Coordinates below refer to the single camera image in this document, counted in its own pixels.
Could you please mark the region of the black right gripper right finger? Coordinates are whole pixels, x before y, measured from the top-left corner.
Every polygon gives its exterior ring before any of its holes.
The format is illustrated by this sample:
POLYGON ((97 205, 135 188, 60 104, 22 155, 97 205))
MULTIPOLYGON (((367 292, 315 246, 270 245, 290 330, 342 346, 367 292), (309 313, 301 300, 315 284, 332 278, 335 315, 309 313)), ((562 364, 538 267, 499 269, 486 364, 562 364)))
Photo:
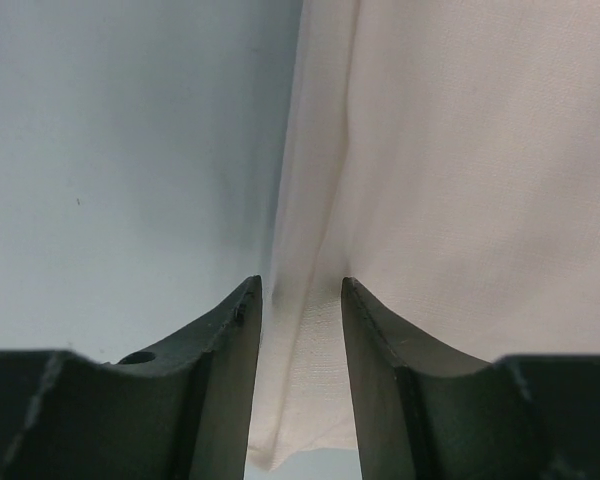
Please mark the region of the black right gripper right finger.
POLYGON ((486 362, 358 280, 341 310, 366 479, 600 479, 600 355, 486 362))

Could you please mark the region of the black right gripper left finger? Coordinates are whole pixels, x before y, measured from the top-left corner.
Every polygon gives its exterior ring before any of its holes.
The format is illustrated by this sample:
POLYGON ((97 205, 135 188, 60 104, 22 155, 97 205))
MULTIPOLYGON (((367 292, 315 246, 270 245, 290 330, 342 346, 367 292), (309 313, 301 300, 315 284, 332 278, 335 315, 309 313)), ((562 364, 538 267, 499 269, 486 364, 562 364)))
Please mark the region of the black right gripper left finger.
POLYGON ((117 363, 0 351, 0 479, 240 479, 262 282, 117 363))

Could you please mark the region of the white cloth napkin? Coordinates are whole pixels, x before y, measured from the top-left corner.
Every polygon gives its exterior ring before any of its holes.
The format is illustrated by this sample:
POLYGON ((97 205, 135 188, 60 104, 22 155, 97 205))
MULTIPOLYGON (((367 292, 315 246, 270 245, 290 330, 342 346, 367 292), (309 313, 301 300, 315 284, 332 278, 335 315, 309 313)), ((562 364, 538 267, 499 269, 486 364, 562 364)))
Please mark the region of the white cloth napkin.
POLYGON ((356 445, 342 280, 485 360, 600 352, 600 1, 303 5, 248 459, 356 445))

